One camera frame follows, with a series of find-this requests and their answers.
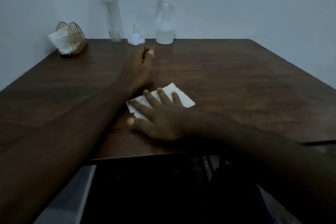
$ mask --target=white napkin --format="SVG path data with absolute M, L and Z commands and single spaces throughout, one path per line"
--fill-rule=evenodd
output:
M 168 86 L 162 88 L 162 90 L 169 97 L 170 101 L 173 101 L 172 93 L 176 92 L 178 94 L 178 96 L 180 97 L 181 102 L 182 102 L 184 107 L 189 108 L 189 107 L 195 105 L 195 102 L 192 101 L 186 94 L 184 94 L 184 92 L 181 91 L 178 87 L 176 87 L 174 83 L 171 83 Z M 161 102 L 160 96 L 159 96 L 157 91 L 152 91 L 151 94 L 157 100 L 159 100 Z M 146 105 L 146 106 L 152 108 L 152 106 L 148 103 L 148 101 L 147 101 L 147 99 L 145 98 L 144 95 L 136 97 L 135 100 L 138 101 L 140 104 L 143 104 L 143 105 Z M 147 120 L 147 118 L 145 116 L 143 116 L 140 112 L 138 112 L 128 101 L 126 102 L 126 105 L 128 107 L 129 112 L 133 113 L 136 118 L 141 118 L 141 119 Z
M 48 35 L 50 41 L 59 50 L 61 54 L 69 54 L 73 52 L 71 38 L 68 31 L 68 26 Z

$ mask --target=hand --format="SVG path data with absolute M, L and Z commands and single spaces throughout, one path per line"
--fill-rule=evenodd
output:
M 154 59 L 154 49 L 146 45 L 139 45 L 125 62 L 119 80 L 128 86 L 130 91 L 135 92 L 142 87 L 149 77 Z
M 130 101 L 132 106 L 150 121 L 129 118 L 127 123 L 132 128 L 162 141 L 175 141 L 178 138 L 187 136 L 191 111 L 182 105 L 176 92 L 172 94 L 174 102 L 170 101 L 161 88 L 158 88 L 157 92 L 161 103 L 148 90 L 143 92 L 153 109 L 138 103 L 134 99 Z

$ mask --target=wooden table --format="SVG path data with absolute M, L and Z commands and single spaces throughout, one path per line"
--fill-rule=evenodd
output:
M 176 39 L 155 49 L 154 90 L 175 83 L 196 108 L 283 134 L 298 142 L 336 135 L 336 90 L 248 39 Z M 0 93 L 0 153 L 20 137 L 110 85 L 135 49 L 126 41 L 90 39 L 78 57 L 53 53 Z M 122 107 L 92 159 L 183 152 L 127 128 Z

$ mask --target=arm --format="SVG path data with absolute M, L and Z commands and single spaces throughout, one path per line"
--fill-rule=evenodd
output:
M 336 220 L 336 161 L 287 138 L 259 131 L 217 114 L 184 108 L 158 90 L 162 103 L 144 94 L 150 109 L 132 105 L 151 122 L 130 118 L 128 124 L 158 140 L 201 137 L 222 145 L 229 160 L 271 193 L 304 223 Z
M 119 108 L 145 83 L 153 58 L 153 49 L 141 45 L 113 85 L 0 156 L 2 223 L 35 220 L 78 170 Z

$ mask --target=person's right arm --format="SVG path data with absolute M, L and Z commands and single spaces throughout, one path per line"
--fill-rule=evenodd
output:
M 336 161 L 287 138 L 263 132 L 217 114 L 187 109 L 158 89 L 162 103 L 148 91 L 153 109 L 131 101 L 151 122 L 130 118 L 132 128 L 157 140 L 201 137 L 219 142 L 239 165 L 303 223 L 336 221 Z

